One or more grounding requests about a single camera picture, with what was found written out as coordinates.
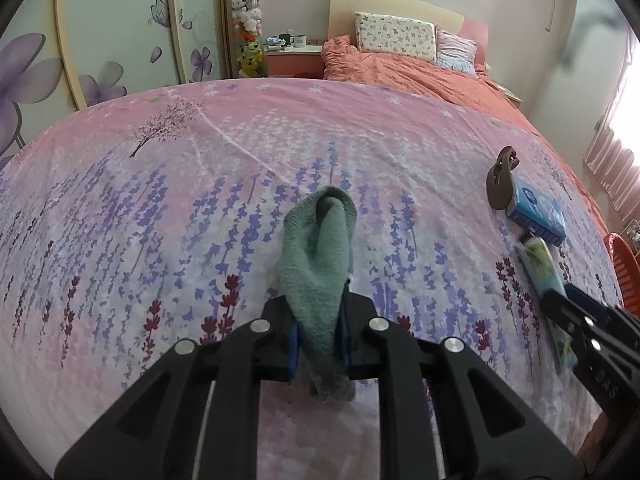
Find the lavender flower print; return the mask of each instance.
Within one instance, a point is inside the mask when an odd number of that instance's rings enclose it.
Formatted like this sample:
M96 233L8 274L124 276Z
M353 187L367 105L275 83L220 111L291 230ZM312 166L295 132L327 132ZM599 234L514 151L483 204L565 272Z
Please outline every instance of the lavender flower print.
M202 48L202 53L198 52L197 48L193 49L191 53L191 64L196 67L196 70L193 71L191 79L193 79L194 83L202 81L203 73L207 75L211 73L213 63L209 60L209 54L209 49L206 46Z
M22 114L18 104L44 101L53 94L62 76L62 61L55 57L30 67L45 41L44 34L30 32L0 50L0 154L14 141L20 148L25 145L20 135Z
M0 171L4 170L4 167L12 158L14 158L13 155L0 158Z
M78 81L86 105L94 106L127 95L127 89L124 86L116 85L123 74L124 68L120 63L107 61L100 69L98 81L87 74L79 75Z

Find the clear cylindrical container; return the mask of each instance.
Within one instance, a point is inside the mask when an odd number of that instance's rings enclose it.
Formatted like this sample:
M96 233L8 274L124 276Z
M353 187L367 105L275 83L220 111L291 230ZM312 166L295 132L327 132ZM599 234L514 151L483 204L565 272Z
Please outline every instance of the clear cylindrical container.
M231 45L235 77L265 77L260 0L231 0Z

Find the red plastic stool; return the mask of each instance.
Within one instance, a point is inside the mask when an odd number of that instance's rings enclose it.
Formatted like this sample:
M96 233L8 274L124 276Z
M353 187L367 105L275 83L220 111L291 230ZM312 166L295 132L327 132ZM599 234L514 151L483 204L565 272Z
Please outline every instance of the red plastic stool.
M620 235L615 233L606 235L602 241L613 261L625 309L640 317L640 269L633 251Z

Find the towel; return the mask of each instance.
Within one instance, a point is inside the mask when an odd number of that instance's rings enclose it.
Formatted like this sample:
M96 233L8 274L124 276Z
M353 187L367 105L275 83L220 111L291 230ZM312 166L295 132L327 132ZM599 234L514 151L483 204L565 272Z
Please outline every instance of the towel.
M356 208L349 195L325 187L284 219L281 284L301 329L310 392L321 402L353 400L355 386L334 356L340 297L353 271Z

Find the headboard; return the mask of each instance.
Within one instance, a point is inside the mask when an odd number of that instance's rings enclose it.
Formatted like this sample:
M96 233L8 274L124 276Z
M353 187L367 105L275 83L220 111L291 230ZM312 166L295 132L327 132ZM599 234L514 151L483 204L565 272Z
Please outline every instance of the headboard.
M355 13L372 12L436 23L445 30L478 42L476 63L484 63L489 28L452 10L421 0L331 0L328 38L349 34L355 44Z

